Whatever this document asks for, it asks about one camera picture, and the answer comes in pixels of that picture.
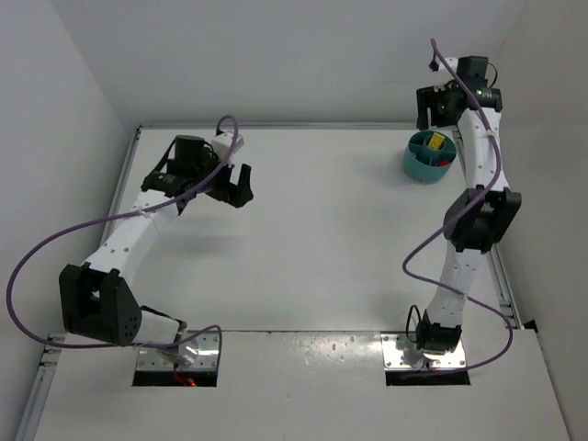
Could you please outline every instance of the red wire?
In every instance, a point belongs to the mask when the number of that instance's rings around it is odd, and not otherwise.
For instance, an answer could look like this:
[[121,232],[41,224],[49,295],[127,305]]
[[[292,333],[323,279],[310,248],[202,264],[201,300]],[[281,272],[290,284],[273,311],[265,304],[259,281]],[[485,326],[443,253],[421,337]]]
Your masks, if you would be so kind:
[[177,365],[174,366],[174,378],[179,381],[180,383],[182,383],[184,386],[187,386],[186,382],[184,381],[183,378],[181,378],[179,375],[177,375]]
[[196,387],[196,382],[193,379],[183,379],[177,373],[177,365],[174,366],[174,378],[182,383],[184,386]]

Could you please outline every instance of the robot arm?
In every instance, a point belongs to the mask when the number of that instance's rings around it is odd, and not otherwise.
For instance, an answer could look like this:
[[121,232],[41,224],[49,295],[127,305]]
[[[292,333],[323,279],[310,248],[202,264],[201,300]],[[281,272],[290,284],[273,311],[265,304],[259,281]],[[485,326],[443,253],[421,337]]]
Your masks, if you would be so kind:
[[[122,220],[81,266],[68,265],[61,272],[63,325],[68,332],[121,346],[170,344],[179,338],[186,324],[139,306],[129,286],[160,232],[182,214],[189,200],[182,199],[153,212],[144,210],[181,196],[200,182],[219,164],[231,140],[231,133],[219,133],[211,144],[198,137],[175,137],[175,157],[169,159],[170,146],[143,181],[131,208],[140,214]],[[243,138],[239,137],[237,149],[242,145]],[[253,199],[249,185],[251,167],[242,165],[237,185],[231,183],[231,173],[229,163],[203,192],[240,208]]]
[[[500,147],[498,133],[503,104],[500,90],[487,86],[488,59],[464,57],[448,61],[478,98]],[[445,221],[448,221],[491,182],[496,158],[480,115],[470,108],[465,93],[451,81],[444,66],[438,68],[436,77],[435,85],[417,90],[417,127],[428,129],[430,114],[432,125],[453,128],[467,186],[447,211]],[[520,205],[520,194],[510,191],[502,173],[486,198],[444,231],[447,254],[440,281],[468,295],[479,264],[503,238]],[[446,288],[437,288],[417,325],[418,349],[441,355],[455,350],[461,336],[466,299]]]

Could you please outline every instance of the purple cable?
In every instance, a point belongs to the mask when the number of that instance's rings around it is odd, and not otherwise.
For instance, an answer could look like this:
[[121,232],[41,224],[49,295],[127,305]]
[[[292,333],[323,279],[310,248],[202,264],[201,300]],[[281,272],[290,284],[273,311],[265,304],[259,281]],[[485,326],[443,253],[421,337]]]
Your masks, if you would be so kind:
[[[102,223],[107,223],[107,222],[111,222],[111,221],[118,221],[120,219],[133,218],[135,216],[140,216],[143,212],[151,213],[151,212],[157,211],[158,209],[162,209],[164,207],[168,207],[172,204],[175,204],[176,202],[179,202],[180,200],[182,200],[184,198],[191,198],[192,196],[196,195],[208,182],[210,182],[211,179],[214,178],[214,176],[216,176],[216,174],[222,169],[222,167],[224,167],[229,162],[231,155],[237,146],[237,137],[239,136],[239,124],[237,122],[237,119],[234,116],[225,115],[224,117],[222,117],[219,120],[219,122],[217,123],[217,130],[219,130],[221,128],[221,124],[226,119],[229,119],[232,122],[232,126],[233,126],[233,135],[232,135],[232,141],[231,141],[231,146],[229,147],[229,150],[224,155],[224,157],[220,160],[219,164],[214,168],[214,170],[212,170],[209,175],[207,175],[204,179],[202,179],[200,182],[198,182],[194,187],[190,188],[187,192],[181,194],[180,196],[178,196],[176,198],[167,200],[164,203],[154,205],[152,207],[144,209],[142,212],[131,211],[128,213],[107,216],[102,219],[89,220],[88,222],[79,223],[77,225],[74,225],[73,227],[69,227],[69,228],[66,228],[65,230],[61,230],[60,232],[56,232],[56,233],[52,234],[47,239],[45,239],[45,240],[41,241],[40,243],[38,243],[37,245],[35,245],[28,253],[25,254],[25,256],[20,260],[20,262],[18,262],[17,266],[15,267],[12,274],[10,275],[10,278],[8,279],[8,285],[6,286],[6,308],[8,309],[8,315],[10,315],[10,318],[12,319],[14,324],[17,326],[17,328],[20,330],[20,332],[22,332],[27,337],[31,338],[32,340],[35,340],[38,343],[41,343],[41,344],[47,345],[47,346],[60,347],[62,349],[93,349],[93,348],[98,348],[98,347],[112,347],[112,345],[109,345],[109,344],[69,345],[66,343],[58,343],[58,342],[54,342],[52,340],[42,338],[42,337],[34,334],[33,332],[31,332],[24,325],[24,323],[18,319],[17,314],[15,312],[13,302],[12,302],[13,290],[14,290],[14,286],[15,286],[15,281],[17,280],[18,273],[20,272],[22,267],[25,265],[25,263],[38,250],[43,248],[48,243],[51,243],[54,240],[59,239],[60,237],[64,236],[65,234],[69,234],[70,232],[76,232],[78,230],[82,230],[83,228],[88,228],[88,227],[93,227],[95,225],[100,225]],[[156,347],[156,348],[160,348],[160,349],[177,347],[177,346],[180,346],[186,342],[189,342],[190,340],[196,338],[197,336],[205,333],[206,331],[208,331],[210,329],[214,329],[214,328],[216,328],[219,333],[219,358],[220,358],[221,357],[222,336],[221,336],[221,328],[219,327],[219,325],[216,325],[216,324],[213,324],[213,325],[209,326],[208,328],[203,329],[202,331],[191,334],[189,337],[186,337],[185,339],[180,340],[179,342],[171,343],[169,345],[144,345],[144,346]],[[220,360],[219,360],[219,362],[217,362],[217,371],[218,371],[219,363],[220,363]]]
[[[496,157],[496,173],[494,174],[494,176],[492,177],[492,180],[488,183],[488,185],[468,205],[466,205],[455,217],[448,220],[441,228],[439,228],[436,232],[431,234],[423,243],[418,245],[410,254],[408,254],[406,256],[406,258],[404,259],[404,262],[402,262],[402,271],[404,271],[404,274],[406,274],[409,277],[415,278],[417,280],[421,280],[426,283],[436,285],[440,288],[447,289],[449,291],[455,292],[456,294],[459,294],[460,296],[466,296],[466,294],[464,292],[461,292],[459,289],[450,287],[449,285],[446,285],[445,283],[442,283],[438,280],[433,280],[432,278],[419,276],[418,274],[413,273],[411,270],[408,269],[408,264],[411,262],[411,260],[414,259],[414,257],[417,254],[419,254],[421,251],[423,251],[423,249],[428,244],[430,244],[433,240],[435,240],[437,237],[439,237],[443,233],[445,228],[453,225],[454,223],[459,221],[461,218],[463,218],[466,215],[466,213],[468,213],[468,211],[470,211],[474,206],[476,206],[481,200],[483,200],[486,197],[488,192],[492,189],[494,184],[496,184],[496,182],[498,181],[500,173],[502,172],[502,169],[503,169],[503,163],[502,163],[502,157],[500,155],[500,149],[498,147],[498,142],[496,141],[496,138],[492,134],[492,126],[490,125],[490,121],[488,121],[488,118],[486,118],[486,114],[484,113],[484,110],[482,109],[480,103],[478,103],[478,100],[476,99],[476,97],[470,92],[470,90],[464,84],[464,82],[461,80],[461,78],[459,78],[459,76],[455,73],[455,71],[453,69],[451,69],[451,66],[449,66],[449,63],[447,62],[447,60],[443,57],[443,55],[441,54],[441,52],[437,48],[437,43],[436,43],[435,39],[431,39],[431,46],[433,47],[434,59],[436,57],[439,59],[439,61],[441,63],[443,63],[443,65],[446,67],[447,71],[451,74],[451,76],[453,76],[456,83],[458,83],[459,87],[461,87],[461,89],[468,96],[469,103],[472,106],[474,106],[476,108],[476,110],[478,111],[478,113],[480,114],[481,122],[484,125],[484,129],[486,129],[489,133],[488,138],[490,140],[490,143],[491,143],[492,148],[494,150],[494,155]],[[407,375],[406,376],[407,378],[408,377],[424,376],[424,375],[428,376],[428,375],[454,374],[456,372],[465,372],[465,371],[472,370],[475,368],[481,368],[483,366],[491,364],[493,361],[496,361],[501,356],[506,354],[506,352],[508,352],[511,345],[513,344],[513,338],[515,336],[515,333],[513,330],[513,325],[509,322],[508,318],[506,318],[506,316],[504,314],[502,314],[500,311],[496,310],[492,306],[487,305],[486,303],[483,303],[479,300],[473,299],[472,297],[469,297],[469,296],[466,296],[466,297],[472,303],[482,307],[483,309],[485,309],[487,311],[493,312],[494,314],[498,315],[506,323],[506,327],[508,328],[508,341],[506,342],[506,345],[504,346],[504,348],[499,353],[497,353],[495,356],[491,356],[490,358],[488,358],[484,361],[481,361],[480,363],[476,363],[474,365],[471,365],[469,367],[461,367],[461,368],[452,369],[452,370],[437,370],[437,371],[427,372],[427,373],[422,373],[422,374],[420,374],[420,373],[419,374],[411,374],[411,375]]]

